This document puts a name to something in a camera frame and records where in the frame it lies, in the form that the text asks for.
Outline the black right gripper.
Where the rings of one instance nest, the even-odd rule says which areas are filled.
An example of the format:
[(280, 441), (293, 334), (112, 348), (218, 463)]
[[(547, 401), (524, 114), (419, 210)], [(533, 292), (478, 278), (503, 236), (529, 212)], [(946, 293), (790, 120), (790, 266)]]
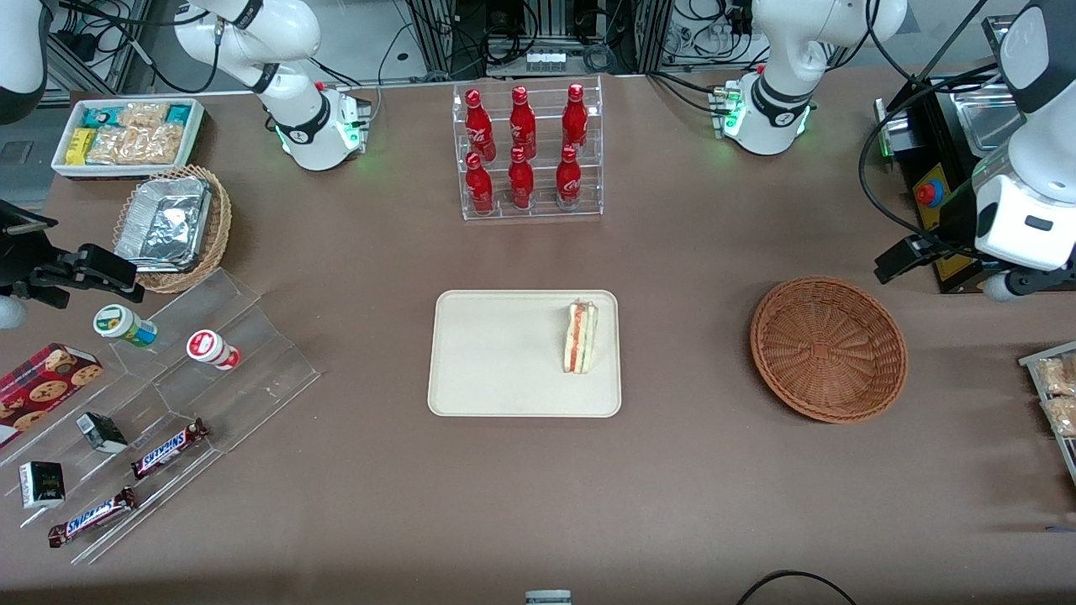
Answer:
[(137, 267), (103, 247), (84, 244), (77, 249), (77, 275), (63, 263), (66, 252), (49, 243), (45, 231), (58, 225), (56, 219), (1, 202), (1, 294), (37, 300), (66, 309), (70, 293), (66, 287), (111, 292), (128, 302), (143, 302), (145, 287), (137, 282)]

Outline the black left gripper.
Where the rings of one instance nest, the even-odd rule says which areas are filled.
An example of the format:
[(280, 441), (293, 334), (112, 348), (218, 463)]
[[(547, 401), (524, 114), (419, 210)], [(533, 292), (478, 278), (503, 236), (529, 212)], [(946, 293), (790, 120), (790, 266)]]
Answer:
[(880, 284), (888, 284), (912, 269), (931, 265), (935, 271), (964, 271), (979, 263), (977, 251), (960, 241), (950, 241), (942, 234), (933, 234), (934, 240), (921, 236), (907, 236), (888, 248), (873, 261)]

